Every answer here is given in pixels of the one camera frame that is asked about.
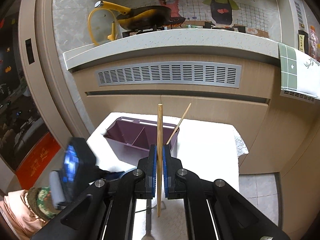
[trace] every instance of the blue gripper pad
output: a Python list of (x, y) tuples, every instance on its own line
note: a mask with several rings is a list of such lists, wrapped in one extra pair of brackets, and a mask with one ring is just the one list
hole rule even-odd
[(168, 197), (168, 173), (167, 173), (167, 163), (165, 159), (164, 146), (162, 147), (162, 156), (163, 156), (163, 178), (164, 178), (164, 196)]
[(152, 173), (152, 196), (156, 196), (156, 172), (157, 172), (157, 146), (155, 146), (155, 156), (153, 159), (153, 173)]

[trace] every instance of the metal vent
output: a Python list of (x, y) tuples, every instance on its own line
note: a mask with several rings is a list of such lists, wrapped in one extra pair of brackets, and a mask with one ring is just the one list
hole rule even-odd
[(213, 62), (151, 62), (96, 71), (99, 86), (196, 84), (239, 88), (241, 66)]
[(301, 13), (301, 9), (300, 9), (300, 4), (298, 4), (296, 1), (294, 2), (295, 6), (296, 6), (296, 10), (297, 10), (297, 15), (298, 15), (298, 21), (300, 24), (303, 24), (303, 19), (302, 19), (302, 13)]
[(316, 102), (316, 99), (313, 97), (310, 97), (301, 93), (293, 92), (293, 91), (282, 90), (280, 95), (288, 98), (294, 98), (297, 100), (305, 101), (311, 104), (314, 104)]

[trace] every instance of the tile floor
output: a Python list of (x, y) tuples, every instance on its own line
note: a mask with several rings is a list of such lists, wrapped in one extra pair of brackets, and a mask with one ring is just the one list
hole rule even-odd
[(279, 205), (276, 174), (239, 175), (240, 194), (278, 225)]

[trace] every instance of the purple plastic container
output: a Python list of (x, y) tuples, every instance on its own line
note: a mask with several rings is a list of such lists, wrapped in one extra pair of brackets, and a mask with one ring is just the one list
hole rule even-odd
[[(163, 143), (167, 143), (175, 124), (163, 123)], [(169, 148), (172, 157), (177, 157), (177, 137), (173, 135)], [(138, 165), (141, 158), (148, 157), (151, 144), (157, 144), (157, 122), (119, 117), (107, 129), (104, 137), (119, 160)]]

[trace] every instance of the dish towel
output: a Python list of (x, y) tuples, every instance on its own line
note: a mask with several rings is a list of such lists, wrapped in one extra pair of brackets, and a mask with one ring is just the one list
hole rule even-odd
[(281, 90), (320, 99), (320, 63), (309, 55), (278, 43), (281, 62)]

